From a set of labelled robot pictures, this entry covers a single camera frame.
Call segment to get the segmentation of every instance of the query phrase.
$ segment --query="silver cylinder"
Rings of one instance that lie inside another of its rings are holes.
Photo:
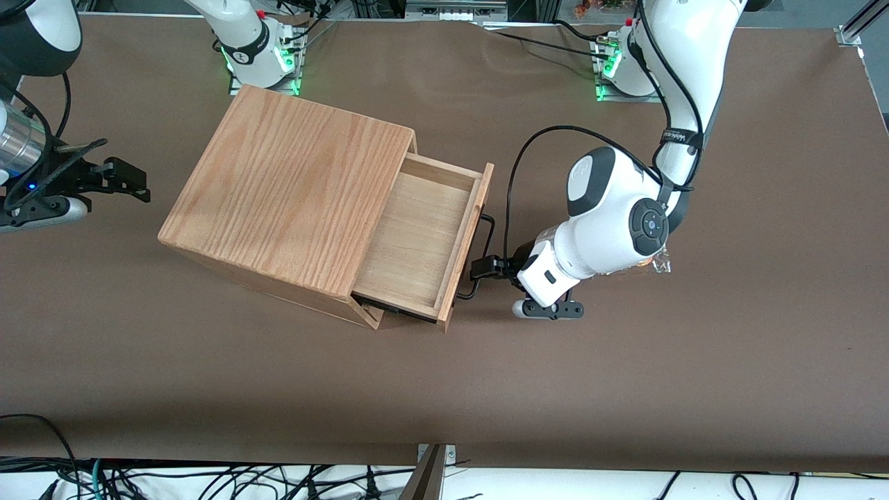
[[[0,168],[15,177],[37,163],[46,143],[46,133],[40,124],[17,108],[6,102],[3,107],[0,109],[0,125],[5,121],[5,126],[0,134]]]

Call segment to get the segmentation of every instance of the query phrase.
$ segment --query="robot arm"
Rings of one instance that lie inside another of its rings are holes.
[[[186,0],[200,11],[222,44],[241,83],[268,87],[294,71],[293,27],[262,19],[247,0]],[[82,31],[71,0],[18,0],[0,11],[0,74],[62,75],[80,53]],[[24,96],[17,97],[27,103]],[[0,102],[0,233],[73,222],[92,208],[87,192],[124,193],[148,202],[146,175],[120,158],[96,165],[88,149],[67,145],[39,121]]]
[[[70,0],[20,0],[0,12],[0,74],[62,75],[80,53],[80,21]],[[39,121],[0,102],[0,233],[83,218],[88,192],[125,193],[148,202],[146,175],[110,157],[101,165],[84,155],[107,141],[72,147],[53,133],[46,118],[10,89]]]
[[[268,88],[295,70],[291,54],[305,36],[264,15],[248,0],[184,0],[210,23],[232,73],[242,84]]]
[[[518,284],[548,317],[564,308],[560,297],[581,280],[657,254],[682,221],[717,111],[729,40],[746,3],[648,0],[639,19],[616,34],[629,57],[610,79],[630,95],[657,92],[668,115],[653,160],[660,179],[612,146],[574,164],[567,182],[570,218],[510,259]],[[528,316],[527,304],[523,314],[519,309],[517,302],[517,315]]]

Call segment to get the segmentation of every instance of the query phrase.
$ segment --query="black button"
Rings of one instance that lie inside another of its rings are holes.
[[[642,213],[644,211],[645,209],[642,206],[636,205],[629,216],[629,227],[635,232],[642,230]]]
[[[652,238],[661,234],[662,225],[661,218],[656,212],[646,212],[642,217],[642,231]]]
[[[645,205],[645,208],[648,208],[648,209],[650,209],[650,210],[654,210],[655,212],[660,212],[661,210],[663,210],[663,207],[661,207],[661,204],[658,203],[658,202],[656,202],[656,201],[654,201],[654,200],[651,199],[651,198],[646,198],[646,199],[644,199],[644,200],[642,201],[642,204]]]
[[[640,255],[649,256],[654,255],[655,252],[661,249],[661,245],[655,239],[648,238],[646,235],[639,235],[633,240],[633,247],[639,252]]]

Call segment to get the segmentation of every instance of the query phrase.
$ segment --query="table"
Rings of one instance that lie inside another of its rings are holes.
[[[885,467],[889,141],[831,31],[737,31],[674,272],[583,283],[578,322],[516,320],[518,293],[484,282],[439,335],[392,316],[352,327],[157,243],[230,102],[225,69],[200,19],[83,24],[66,139],[107,137],[93,159],[146,170],[153,201],[96,196],[83,222],[4,238],[0,272],[0,411],[49,416],[79,456],[408,464],[415,443],[452,442],[475,465]],[[61,88],[23,92],[54,123]],[[338,23],[302,91],[414,128],[422,155],[496,164],[500,223],[537,130],[586,126],[646,157],[664,126],[657,105],[596,102],[585,57],[467,23]],[[567,170],[597,146],[535,142],[512,246],[565,218]],[[0,455],[61,452],[24,423],[3,435]]]

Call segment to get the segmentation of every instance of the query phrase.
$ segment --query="wooden box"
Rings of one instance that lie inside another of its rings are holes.
[[[246,86],[158,239],[358,325],[380,324],[376,304],[445,329],[492,171],[418,156],[409,128]]]

